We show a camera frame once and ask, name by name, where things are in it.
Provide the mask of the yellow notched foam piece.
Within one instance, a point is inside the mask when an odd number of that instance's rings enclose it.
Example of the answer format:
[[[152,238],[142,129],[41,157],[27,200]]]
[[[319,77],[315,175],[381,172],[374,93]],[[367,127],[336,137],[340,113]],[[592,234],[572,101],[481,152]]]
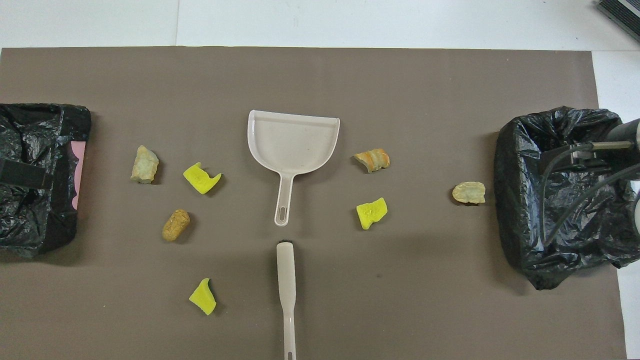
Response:
[[[202,168],[201,162],[196,162],[183,171],[182,175],[198,193],[206,195],[221,180],[223,174],[218,173],[214,177],[210,177]]]

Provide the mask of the bin lined with black bag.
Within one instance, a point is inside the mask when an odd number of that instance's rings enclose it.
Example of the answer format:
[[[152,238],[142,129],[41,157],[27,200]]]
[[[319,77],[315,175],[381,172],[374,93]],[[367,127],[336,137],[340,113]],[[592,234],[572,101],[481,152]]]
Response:
[[[565,145],[598,142],[620,116],[607,109],[558,107],[509,121],[494,151],[494,198],[507,261],[537,290],[555,289],[570,275],[640,260],[640,193],[619,181],[587,200],[562,228],[554,224],[583,192],[599,182],[592,173],[553,172],[545,191],[545,232],[540,232],[541,155]]]

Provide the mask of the dark ribbed panel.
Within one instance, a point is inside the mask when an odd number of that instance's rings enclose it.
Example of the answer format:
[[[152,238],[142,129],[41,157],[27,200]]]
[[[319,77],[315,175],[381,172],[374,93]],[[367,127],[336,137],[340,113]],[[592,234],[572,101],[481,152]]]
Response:
[[[595,7],[640,43],[640,0],[597,0]]]

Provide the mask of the yellow wavy foam piece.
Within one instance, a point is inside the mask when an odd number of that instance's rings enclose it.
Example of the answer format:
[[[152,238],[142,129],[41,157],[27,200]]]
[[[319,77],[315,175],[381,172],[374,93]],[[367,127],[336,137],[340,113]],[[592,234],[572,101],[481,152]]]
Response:
[[[386,200],[383,197],[380,197],[374,202],[361,203],[357,205],[355,210],[362,230],[366,231],[374,223],[381,221],[381,219],[386,216],[388,207]]]

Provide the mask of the brown cork-like foam piece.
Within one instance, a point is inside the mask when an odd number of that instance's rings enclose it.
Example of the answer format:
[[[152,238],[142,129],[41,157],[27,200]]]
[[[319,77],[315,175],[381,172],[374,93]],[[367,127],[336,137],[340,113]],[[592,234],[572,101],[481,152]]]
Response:
[[[167,242],[176,241],[190,223],[191,218],[187,210],[175,210],[162,227],[162,239]]]

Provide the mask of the pale beige foam piece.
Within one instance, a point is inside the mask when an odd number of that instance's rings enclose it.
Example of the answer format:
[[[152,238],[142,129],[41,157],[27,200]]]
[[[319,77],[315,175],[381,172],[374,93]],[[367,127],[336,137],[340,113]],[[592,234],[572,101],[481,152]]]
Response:
[[[462,204],[480,205],[486,203],[486,186],[478,181],[461,182],[452,189],[452,197]]]

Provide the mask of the pale beige foam chunk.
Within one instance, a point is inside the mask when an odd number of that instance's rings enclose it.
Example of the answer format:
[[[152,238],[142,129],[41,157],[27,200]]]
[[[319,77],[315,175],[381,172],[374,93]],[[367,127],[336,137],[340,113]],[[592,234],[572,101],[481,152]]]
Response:
[[[149,150],[144,145],[138,146],[130,180],[141,184],[152,184],[158,170],[158,165],[159,159],[152,150]]]

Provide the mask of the brown table mat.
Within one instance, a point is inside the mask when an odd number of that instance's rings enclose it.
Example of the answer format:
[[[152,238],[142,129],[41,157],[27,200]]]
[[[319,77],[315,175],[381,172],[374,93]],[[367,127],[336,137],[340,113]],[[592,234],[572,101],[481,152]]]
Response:
[[[388,48],[4,48],[0,103],[90,109],[77,236],[34,260],[0,251],[0,360],[283,360],[276,245],[294,244],[298,360],[626,357],[617,269],[537,291],[507,263],[493,196],[498,131],[598,108],[588,52]],[[280,177],[251,110],[337,117],[333,155]],[[158,157],[130,180],[137,149]],[[384,149],[367,173],[354,154]],[[221,180],[200,194],[183,176]],[[482,182],[486,203],[452,197]],[[388,212],[363,230],[357,205]],[[162,229],[175,210],[190,224]],[[217,306],[189,301],[210,278]]]

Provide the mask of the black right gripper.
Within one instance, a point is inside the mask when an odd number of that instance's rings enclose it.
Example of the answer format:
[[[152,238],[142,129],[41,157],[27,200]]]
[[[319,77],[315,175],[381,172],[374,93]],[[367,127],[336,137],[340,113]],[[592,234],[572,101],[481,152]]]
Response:
[[[614,174],[640,164],[640,149],[580,150],[565,155],[552,167],[553,173]]]

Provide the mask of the orange striped foam piece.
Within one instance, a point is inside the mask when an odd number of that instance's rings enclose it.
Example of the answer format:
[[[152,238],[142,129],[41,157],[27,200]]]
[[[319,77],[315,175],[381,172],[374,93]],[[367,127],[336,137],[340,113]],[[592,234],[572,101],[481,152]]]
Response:
[[[354,159],[365,167],[368,174],[390,167],[389,153],[383,148],[373,148],[365,152],[355,153]]]

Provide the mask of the yellow curved foam piece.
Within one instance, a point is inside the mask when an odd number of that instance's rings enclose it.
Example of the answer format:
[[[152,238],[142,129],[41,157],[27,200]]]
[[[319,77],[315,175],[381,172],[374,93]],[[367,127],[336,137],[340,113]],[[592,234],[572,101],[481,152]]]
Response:
[[[202,279],[189,296],[189,301],[197,306],[206,316],[210,316],[217,307],[217,300],[211,290],[210,280],[210,278]]]

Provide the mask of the pink bin with black bag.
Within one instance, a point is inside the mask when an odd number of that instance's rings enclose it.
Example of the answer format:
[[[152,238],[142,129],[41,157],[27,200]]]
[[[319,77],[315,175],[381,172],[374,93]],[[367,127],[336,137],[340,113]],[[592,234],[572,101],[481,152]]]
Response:
[[[0,159],[53,177],[48,189],[0,184],[0,249],[33,258],[73,241],[91,128],[83,105],[0,104]]]

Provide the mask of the beige hand brush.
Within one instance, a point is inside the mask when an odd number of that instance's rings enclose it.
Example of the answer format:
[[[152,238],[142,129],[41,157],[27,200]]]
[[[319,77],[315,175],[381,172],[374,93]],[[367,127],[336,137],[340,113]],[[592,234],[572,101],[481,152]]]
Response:
[[[278,272],[278,294],[283,314],[283,348],[285,351],[285,360],[297,360],[295,337],[297,280],[293,243],[283,240],[276,245],[276,264]]]

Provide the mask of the beige plastic dustpan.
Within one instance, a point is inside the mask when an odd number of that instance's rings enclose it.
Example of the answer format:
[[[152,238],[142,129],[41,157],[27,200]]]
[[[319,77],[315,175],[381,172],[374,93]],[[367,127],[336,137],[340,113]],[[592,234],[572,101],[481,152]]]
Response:
[[[338,143],[341,120],[252,109],[247,116],[247,146],[253,158],[279,175],[274,223],[290,221],[295,177],[324,166]]]

